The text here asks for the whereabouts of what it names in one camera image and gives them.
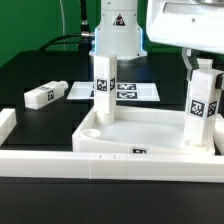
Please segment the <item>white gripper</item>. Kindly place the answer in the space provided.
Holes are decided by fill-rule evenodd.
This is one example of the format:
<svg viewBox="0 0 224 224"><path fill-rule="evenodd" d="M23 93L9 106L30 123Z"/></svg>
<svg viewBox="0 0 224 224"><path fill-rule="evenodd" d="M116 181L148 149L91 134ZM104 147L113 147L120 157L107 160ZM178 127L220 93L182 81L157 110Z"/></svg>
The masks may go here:
<svg viewBox="0 0 224 224"><path fill-rule="evenodd" d="M196 50L224 54L224 0L148 0L146 33L151 42L183 48L190 81Z"/></svg>

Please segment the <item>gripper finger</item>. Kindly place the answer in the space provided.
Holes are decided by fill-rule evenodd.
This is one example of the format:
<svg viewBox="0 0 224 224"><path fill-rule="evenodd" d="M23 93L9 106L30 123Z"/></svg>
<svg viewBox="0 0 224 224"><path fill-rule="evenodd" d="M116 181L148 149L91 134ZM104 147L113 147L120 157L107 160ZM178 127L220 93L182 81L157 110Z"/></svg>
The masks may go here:
<svg viewBox="0 0 224 224"><path fill-rule="evenodd" d="M217 76L215 88L224 90L224 73Z"/></svg>

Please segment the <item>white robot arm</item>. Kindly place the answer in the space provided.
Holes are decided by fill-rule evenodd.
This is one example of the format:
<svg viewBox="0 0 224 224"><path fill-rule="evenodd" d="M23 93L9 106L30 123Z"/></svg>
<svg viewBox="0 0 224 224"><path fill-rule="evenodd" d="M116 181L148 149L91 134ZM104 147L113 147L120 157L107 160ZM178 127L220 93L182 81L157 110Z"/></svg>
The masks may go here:
<svg viewBox="0 0 224 224"><path fill-rule="evenodd" d="M198 68L198 51L224 54L224 0L148 0L145 28L138 25L137 6L138 0L101 0L92 56L144 57L144 36L180 47L189 73Z"/></svg>

